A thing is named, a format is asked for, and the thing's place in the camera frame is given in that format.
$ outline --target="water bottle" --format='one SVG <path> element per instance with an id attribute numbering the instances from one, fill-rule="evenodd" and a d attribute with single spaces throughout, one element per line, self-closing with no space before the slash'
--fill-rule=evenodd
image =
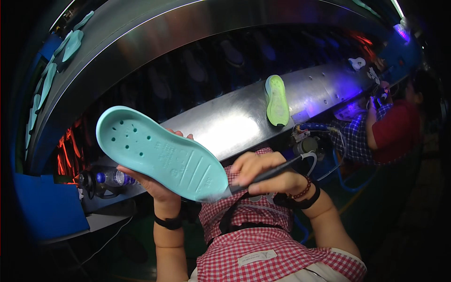
<path id="1" fill-rule="evenodd" d="M 135 185 L 137 183 L 134 178 L 117 169 L 97 173 L 96 180 L 98 183 L 104 183 L 110 187 L 121 187 L 129 184 Z"/>

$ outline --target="apron label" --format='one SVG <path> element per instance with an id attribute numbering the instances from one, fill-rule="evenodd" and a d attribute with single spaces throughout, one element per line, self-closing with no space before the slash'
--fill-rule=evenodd
<path id="1" fill-rule="evenodd" d="M 238 265 L 243 266 L 259 260 L 268 260 L 277 256 L 274 250 L 259 251 L 247 254 L 238 259 Z"/>

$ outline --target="checkered shirt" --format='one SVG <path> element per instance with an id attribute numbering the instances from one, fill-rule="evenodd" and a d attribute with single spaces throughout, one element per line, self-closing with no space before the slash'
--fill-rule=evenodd
<path id="1" fill-rule="evenodd" d="M 270 153 L 270 148 L 258 150 L 256 154 Z M 238 176 L 225 168 L 229 183 Z M 219 222 L 225 211 L 243 194 L 239 193 L 216 204 L 202 204 L 199 214 L 204 226 L 205 241 L 216 237 L 205 254 L 198 257 L 198 281 L 276 281 L 307 266 L 322 262 L 343 274 L 351 281 L 361 281 L 366 267 L 361 262 L 333 252 L 330 248 L 308 249 L 293 240 L 292 213 L 289 209 L 274 205 L 266 197 L 257 202 L 243 199 L 232 217 L 232 225 L 244 222 L 280 225 L 280 228 L 255 227 L 221 235 Z M 274 250 L 275 258 L 238 265 L 238 258 L 259 250 Z"/>
<path id="2" fill-rule="evenodd" d="M 393 104 L 386 104 L 380 107 L 377 111 L 377 121 L 380 121 L 392 106 Z M 354 118 L 351 122 L 344 120 L 333 120 L 328 124 L 328 126 L 337 128 L 341 131 L 341 134 L 343 134 L 343 139 L 345 139 L 347 145 L 347 159 L 365 165 L 380 165 L 381 163 L 373 160 L 373 153 L 368 147 L 365 124 L 366 119 L 367 113 L 363 113 Z M 339 134 L 330 132 L 329 137 L 340 155 L 343 156 L 345 148 L 343 147 Z"/>

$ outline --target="beaded bracelet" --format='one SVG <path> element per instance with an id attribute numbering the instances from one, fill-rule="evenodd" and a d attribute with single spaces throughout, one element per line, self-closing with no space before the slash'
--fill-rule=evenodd
<path id="1" fill-rule="evenodd" d="M 305 177 L 305 179 L 307 179 L 307 187 L 301 193 L 299 193 L 297 195 L 291 195 L 291 194 L 287 193 L 287 196 L 289 198 L 292 198 L 293 200 L 299 199 L 300 197 L 307 194 L 307 192 L 310 190 L 310 187 L 312 186 L 312 179 L 308 176 L 304 176 L 304 177 Z"/>

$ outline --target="lime green insole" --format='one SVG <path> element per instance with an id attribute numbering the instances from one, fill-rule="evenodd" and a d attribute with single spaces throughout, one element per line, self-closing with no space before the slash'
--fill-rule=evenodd
<path id="1" fill-rule="evenodd" d="M 266 93 L 269 96 L 266 114 L 269 121 L 275 126 L 285 126 L 290 120 L 290 108 L 285 97 L 285 85 L 278 75 L 271 75 L 265 83 Z"/>

